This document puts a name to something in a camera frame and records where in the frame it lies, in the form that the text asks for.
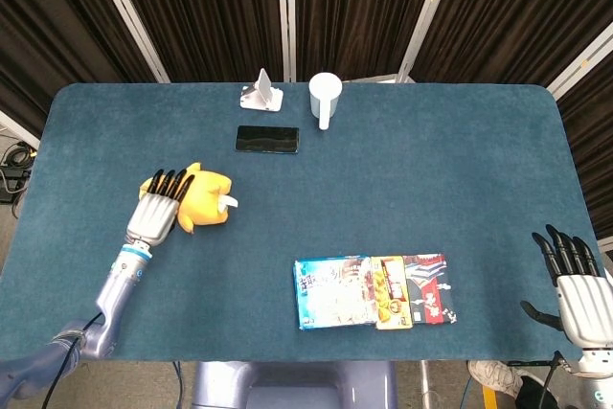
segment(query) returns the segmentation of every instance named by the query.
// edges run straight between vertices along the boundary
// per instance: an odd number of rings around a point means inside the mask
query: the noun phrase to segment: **white cup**
[[[330,72],[316,74],[308,83],[310,111],[319,119],[319,129],[328,129],[329,118],[334,115],[343,82]]]

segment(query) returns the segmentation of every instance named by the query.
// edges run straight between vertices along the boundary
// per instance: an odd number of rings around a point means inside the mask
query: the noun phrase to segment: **robotic arm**
[[[166,239],[193,182],[193,175],[184,180],[185,170],[176,176],[172,170],[165,176],[163,173],[155,173],[141,197],[127,225],[127,243],[98,296],[96,304],[103,322],[73,321],[38,352],[0,362],[0,408],[5,408],[11,398],[29,398],[48,387],[60,370],[61,377],[69,375],[83,357],[104,359],[113,352],[125,306],[151,260],[149,249]]]
[[[578,237],[570,238],[547,226],[553,244],[541,235],[533,238],[545,258],[556,288],[560,316],[542,313],[522,301],[535,321],[563,331],[583,350],[579,370],[561,360],[562,367],[583,382],[585,408],[613,408],[613,286],[601,277],[594,256]]]

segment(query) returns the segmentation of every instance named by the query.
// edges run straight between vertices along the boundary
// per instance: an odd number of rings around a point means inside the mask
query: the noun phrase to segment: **person's foot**
[[[484,387],[506,393],[513,399],[517,399],[523,384],[519,372],[501,361],[468,361],[468,371]]]

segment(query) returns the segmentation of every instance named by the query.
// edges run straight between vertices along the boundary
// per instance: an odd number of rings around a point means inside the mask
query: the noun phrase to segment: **blue tablecloth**
[[[528,85],[344,85],[330,129],[307,85],[281,112],[240,84],[76,84],[53,103],[0,280],[0,357],[46,343],[94,301],[142,181],[201,160],[234,180],[227,224],[155,248],[114,358],[335,360],[577,355],[519,301],[556,311],[531,232],[596,242],[557,112]],[[238,125],[300,128],[297,155],[235,152]],[[443,251],[458,323],[298,329],[292,263]]]

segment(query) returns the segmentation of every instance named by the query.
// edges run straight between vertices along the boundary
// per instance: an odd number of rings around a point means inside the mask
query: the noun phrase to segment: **snack package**
[[[294,263],[300,329],[376,321],[371,259],[345,256]]]
[[[413,323],[437,325],[457,321],[444,254],[404,256],[404,271]]]
[[[377,329],[410,329],[411,306],[402,256],[371,258],[377,307]]]

